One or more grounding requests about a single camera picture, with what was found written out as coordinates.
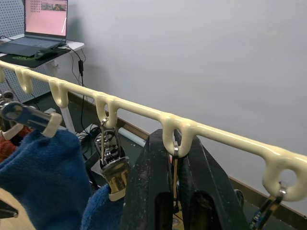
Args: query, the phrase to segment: white desk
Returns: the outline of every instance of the white desk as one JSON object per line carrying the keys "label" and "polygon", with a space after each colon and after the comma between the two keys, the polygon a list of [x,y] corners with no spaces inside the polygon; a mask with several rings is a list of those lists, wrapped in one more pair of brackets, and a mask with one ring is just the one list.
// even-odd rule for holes
{"label": "white desk", "polygon": [[[21,34],[21,35],[17,35],[17,36],[14,36],[14,37],[10,37],[10,39],[17,39],[17,38],[20,38],[20,37],[23,37],[24,35]],[[8,42],[9,39],[1,39],[1,41],[4,41],[4,42]],[[84,47],[84,43],[81,43],[81,42],[73,42],[73,41],[67,41],[66,44],[70,47],[70,49],[74,50],[74,51],[77,51],[79,49],[82,49]],[[56,64],[55,64],[55,60],[59,57],[56,57],[46,63],[44,63],[43,65],[46,65],[50,75],[52,77],[58,77],[58,68],[56,67]],[[69,112],[69,109],[68,107],[65,108],[65,109],[62,109],[61,108],[61,112],[62,112],[62,116],[63,116],[63,119],[64,119],[64,122],[65,122],[65,126],[66,128],[72,132],[72,133],[76,133],[75,132],[75,128],[73,126],[73,123],[72,123],[72,119],[71,119],[71,114]]]}

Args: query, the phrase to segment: laptop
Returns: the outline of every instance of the laptop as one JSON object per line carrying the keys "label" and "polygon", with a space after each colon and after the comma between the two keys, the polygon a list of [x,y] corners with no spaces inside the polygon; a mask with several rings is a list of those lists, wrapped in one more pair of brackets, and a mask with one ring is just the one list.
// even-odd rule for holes
{"label": "laptop", "polygon": [[66,43],[68,0],[24,0],[24,37],[0,45],[0,53],[31,57]]}

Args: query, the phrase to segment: desk leg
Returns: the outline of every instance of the desk leg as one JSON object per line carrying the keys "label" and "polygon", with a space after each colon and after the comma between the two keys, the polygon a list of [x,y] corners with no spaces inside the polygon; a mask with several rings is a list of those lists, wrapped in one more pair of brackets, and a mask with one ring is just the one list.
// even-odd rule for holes
{"label": "desk leg", "polygon": [[[49,71],[49,73],[52,77],[57,76],[57,67],[56,67],[54,61],[47,63],[46,67],[47,67],[47,69],[48,69],[48,71]],[[72,123],[71,114],[69,112],[68,107],[66,107],[64,109],[61,108],[61,112],[62,112],[62,116],[63,116],[66,128],[70,132],[76,133],[75,128],[74,128],[73,123]]]}

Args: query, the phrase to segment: laptop screen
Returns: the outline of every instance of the laptop screen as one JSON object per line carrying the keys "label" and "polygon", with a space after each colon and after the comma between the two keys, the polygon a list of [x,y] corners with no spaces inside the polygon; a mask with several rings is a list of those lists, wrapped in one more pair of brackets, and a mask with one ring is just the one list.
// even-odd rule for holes
{"label": "laptop screen", "polygon": [[66,36],[68,0],[26,0],[25,32]]}

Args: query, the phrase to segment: laptop keyboard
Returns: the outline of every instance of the laptop keyboard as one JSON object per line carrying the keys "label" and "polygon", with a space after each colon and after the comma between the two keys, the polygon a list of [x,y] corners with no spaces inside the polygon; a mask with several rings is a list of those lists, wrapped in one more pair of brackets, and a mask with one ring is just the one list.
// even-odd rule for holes
{"label": "laptop keyboard", "polygon": [[42,47],[42,48],[49,48],[51,46],[58,44],[59,42],[30,38],[30,37],[22,37],[22,38],[10,41],[10,43],[24,45],[24,46],[36,46],[36,47]]}

